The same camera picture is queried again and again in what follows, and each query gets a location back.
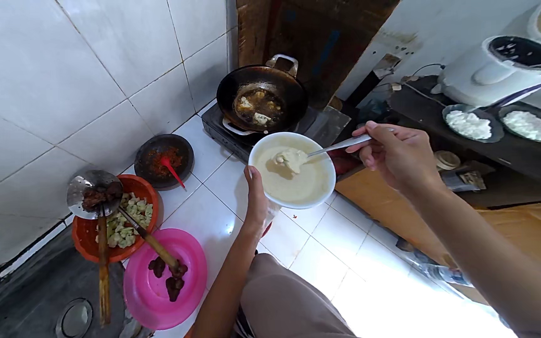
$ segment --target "batter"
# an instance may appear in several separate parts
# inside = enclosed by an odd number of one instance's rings
[[[319,163],[323,158],[320,156],[317,159],[312,158],[305,165],[300,166],[300,173],[296,174],[289,167],[275,162],[277,154],[289,149],[294,148],[287,146],[269,147],[262,151],[255,160],[254,166],[260,171],[265,191],[286,202],[312,200],[319,195],[319,191],[322,189],[320,182],[327,180],[326,177],[320,177],[320,175],[325,175],[323,169],[320,168],[322,165]]]
[[[277,154],[273,160],[276,164],[284,165],[292,172],[299,174],[300,166],[308,162],[308,155],[302,150],[289,147]]]

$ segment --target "wooden handle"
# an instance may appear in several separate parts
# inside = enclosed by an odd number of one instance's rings
[[[173,268],[178,267],[177,259],[174,258],[171,254],[169,254],[168,251],[166,251],[166,249],[162,247],[160,242],[158,242],[154,236],[146,233],[145,236],[141,235],[141,237],[143,237],[143,239],[146,240],[147,244],[149,244],[152,249],[154,249],[154,251],[158,254],[158,256],[160,256],[164,263],[166,263],[168,266],[172,266]]]
[[[133,228],[137,230],[141,238],[145,239],[147,244],[149,244],[152,247],[152,249],[154,249],[154,251],[158,254],[158,256],[160,256],[160,258],[164,261],[164,263],[166,263],[168,266],[172,266],[173,269],[178,268],[177,259],[174,258],[172,255],[170,255],[168,251],[166,251],[166,249],[162,247],[160,242],[158,242],[154,236],[152,236],[150,233],[146,231],[146,228],[140,226],[139,223],[137,223],[131,217],[131,215],[129,215],[126,212],[126,210],[124,210],[123,207],[119,207],[118,211],[120,211],[120,213],[123,214],[124,218],[126,218],[129,221],[129,223],[133,226]]]
[[[108,227],[106,217],[97,219],[99,242],[99,324],[110,324],[110,278],[108,271]]]

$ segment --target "chopped cauliflower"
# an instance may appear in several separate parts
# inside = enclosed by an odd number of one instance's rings
[[[254,107],[254,106],[252,106],[252,104],[250,104],[248,99],[245,98],[245,96],[241,97],[241,104],[239,106],[241,108],[249,108],[249,109],[252,109]]]
[[[257,125],[265,126],[266,123],[270,120],[270,117],[254,112],[254,123],[256,123]]]
[[[152,220],[153,204],[148,204],[147,199],[140,199],[136,197],[134,193],[124,193],[120,200],[120,206],[122,206],[126,212],[137,222],[140,226],[147,228]],[[106,219],[108,226],[108,246],[110,248],[130,247],[135,243],[135,236],[138,234],[132,226],[124,226],[127,219],[124,218],[120,211],[114,212]],[[99,238],[95,237],[95,242],[99,243]]]
[[[490,120],[480,119],[473,112],[453,110],[446,115],[446,122],[457,133],[475,140],[485,140],[492,137]]]
[[[509,112],[502,122],[517,134],[541,141],[541,119],[528,111]]]

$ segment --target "wooden cabinet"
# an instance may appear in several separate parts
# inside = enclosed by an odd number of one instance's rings
[[[335,189],[436,262],[456,265],[412,206],[378,172],[363,169],[339,181]],[[541,262],[541,203],[478,212],[525,254]]]

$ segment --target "wok handle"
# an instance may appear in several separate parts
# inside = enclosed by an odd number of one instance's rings
[[[229,124],[229,120],[225,119],[225,118],[222,118],[222,125],[225,126],[225,128],[227,128],[230,132],[233,132],[233,133],[235,133],[237,135],[241,135],[241,136],[246,136],[246,135],[255,133],[255,131],[246,131],[246,132],[238,131],[234,127],[231,127],[231,125]]]
[[[298,62],[295,58],[288,57],[285,54],[275,54],[275,56],[273,56],[272,58],[270,58],[270,60],[266,62],[266,65],[274,68],[276,64],[276,60],[278,60],[279,58],[288,59],[289,61],[291,61],[291,63],[293,63],[293,65],[291,66],[291,69],[287,73],[289,73],[289,75],[295,78],[297,75],[297,65],[298,65]]]

